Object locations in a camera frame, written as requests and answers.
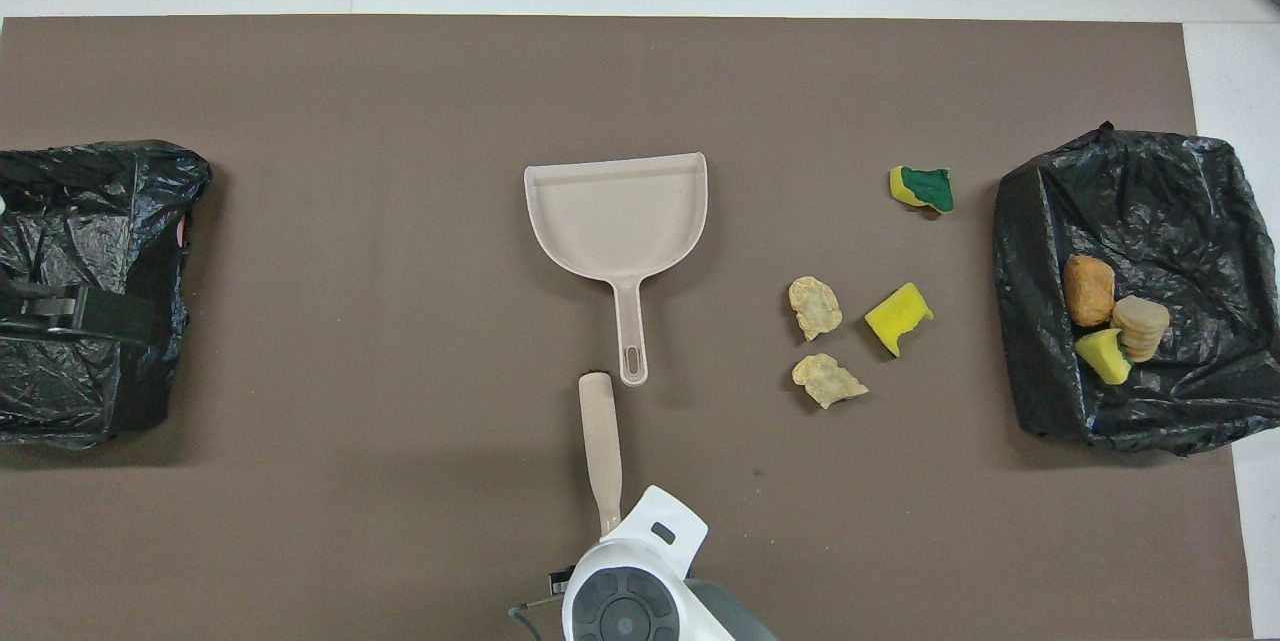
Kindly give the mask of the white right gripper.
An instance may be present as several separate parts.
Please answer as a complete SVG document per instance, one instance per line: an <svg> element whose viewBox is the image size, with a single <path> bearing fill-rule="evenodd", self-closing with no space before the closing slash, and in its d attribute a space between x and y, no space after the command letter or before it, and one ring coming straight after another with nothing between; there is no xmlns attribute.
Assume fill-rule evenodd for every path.
<svg viewBox="0 0 1280 641"><path fill-rule="evenodd" d="M675 577L687 577L708 536L707 522L671 493L649 486L600 544L639 548Z"/></svg>

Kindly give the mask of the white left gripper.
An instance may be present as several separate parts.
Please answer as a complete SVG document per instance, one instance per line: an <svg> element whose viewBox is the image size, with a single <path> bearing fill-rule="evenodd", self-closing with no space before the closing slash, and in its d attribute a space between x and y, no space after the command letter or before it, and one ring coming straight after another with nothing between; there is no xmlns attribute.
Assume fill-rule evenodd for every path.
<svg viewBox="0 0 1280 641"><path fill-rule="evenodd" d="M76 313L77 339L152 345L164 322L154 299L125 296L99 287L3 284L3 331L49 334L65 330Z"/></svg>

